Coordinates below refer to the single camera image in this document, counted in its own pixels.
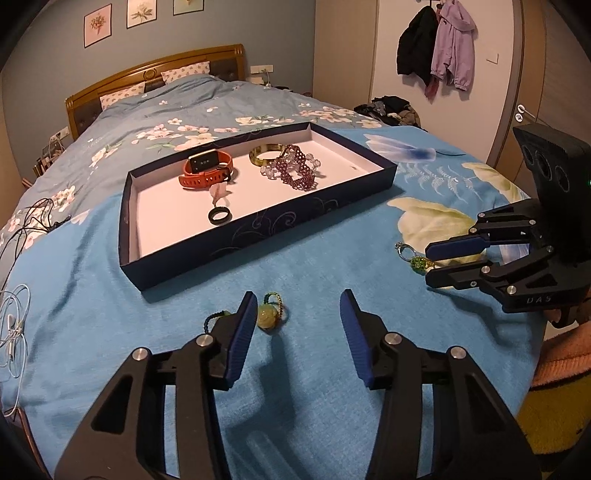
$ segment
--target pillow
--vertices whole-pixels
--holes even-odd
[[[187,65],[186,67],[180,67],[179,69],[167,70],[166,72],[162,72],[162,79],[168,85],[173,80],[181,79],[187,75],[195,75],[196,73],[209,73],[209,62],[202,61]]]
[[[146,83],[138,83],[137,85],[133,85],[133,87],[126,88],[124,90],[119,90],[115,93],[109,93],[108,95],[103,95],[100,97],[100,106],[102,107],[103,111],[108,106],[113,105],[115,102],[126,98],[126,97],[133,97],[134,95],[139,95],[143,93],[146,87]]]

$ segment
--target orange watch strap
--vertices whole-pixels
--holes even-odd
[[[232,156],[219,150],[217,150],[217,155],[221,165],[199,173],[191,172],[191,165],[187,160],[183,166],[183,175],[178,177],[181,186],[186,189],[205,189],[226,180],[234,170]]]

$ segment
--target blue bedspread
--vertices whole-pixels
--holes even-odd
[[[195,100],[183,90],[189,85]],[[235,310],[247,290],[259,301],[268,291],[280,292],[288,320],[273,335],[255,331],[240,380],[229,392],[216,393],[234,479],[364,478],[381,396],[367,391],[356,376],[339,317],[339,296],[345,288],[353,290],[362,309],[379,314],[388,329],[420,347],[445,351],[463,345],[516,412],[534,372],[543,319],[503,314],[491,297],[478,291],[430,291],[423,277],[398,257],[394,244],[404,241],[422,252],[431,241],[464,233],[478,212],[520,200],[523,193],[491,168],[417,128],[363,128],[376,125],[311,99],[237,85],[197,76],[115,104],[20,203],[22,209],[52,194],[53,183],[63,190],[60,175],[69,172],[69,166],[69,187],[76,188],[57,203],[59,209],[66,205],[61,214],[75,218],[29,242],[8,283],[9,288],[26,283],[32,293],[21,404],[50,471],[130,351],[138,346],[155,353],[181,347],[202,332],[208,314]],[[241,96],[240,91],[249,93]],[[180,102],[182,113],[173,102]],[[192,116],[198,109],[200,116]],[[123,114],[126,128],[134,125],[125,135],[118,126]],[[274,117],[271,125],[316,118],[337,128],[360,127],[339,133],[397,160],[395,186],[142,295],[118,265],[124,173],[151,160],[146,152],[155,158],[209,138],[199,135],[232,134],[215,129],[264,127],[269,120],[264,115]],[[166,116],[177,120],[171,124],[163,120]],[[350,121],[332,121],[342,119]],[[154,129],[160,124],[162,128]],[[183,136],[175,138],[176,133],[158,133],[163,128],[179,132],[178,127],[187,124],[208,131],[181,130]],[[186,138],[195,132],[197,138]],[[409,145],[421,149],[409,150]],[[102,148],[102,156],[97,155]],[[491,256],[505,261],[523,253],[505,247],[490,250]],[[16,382],[2,384],[6,406],[14,402],[15,393]],[[169,412],[172,397],[167,400]],[[424,410],[421,473],[428,471],[432,439],[428,392]],[[175,474],[170,415],[166,439],[167,469]]]

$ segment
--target black ring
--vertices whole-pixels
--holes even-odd
[[[214,217],[218,213],[225,213],[226,216],[216,220]],[[212,223],[214,225],[221,225],[221,224],[226,223],[232,219],[232,212],[230,211],[230,209],[228,207],[214,207],[207,214],[207,218],[209,218],[210,223]]]

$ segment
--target purple jacket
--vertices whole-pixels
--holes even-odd
[[[474,20],[459,0],[447,0],[441,9],[431,74],[460,90],[468,90],[474,78],[475,28]]]

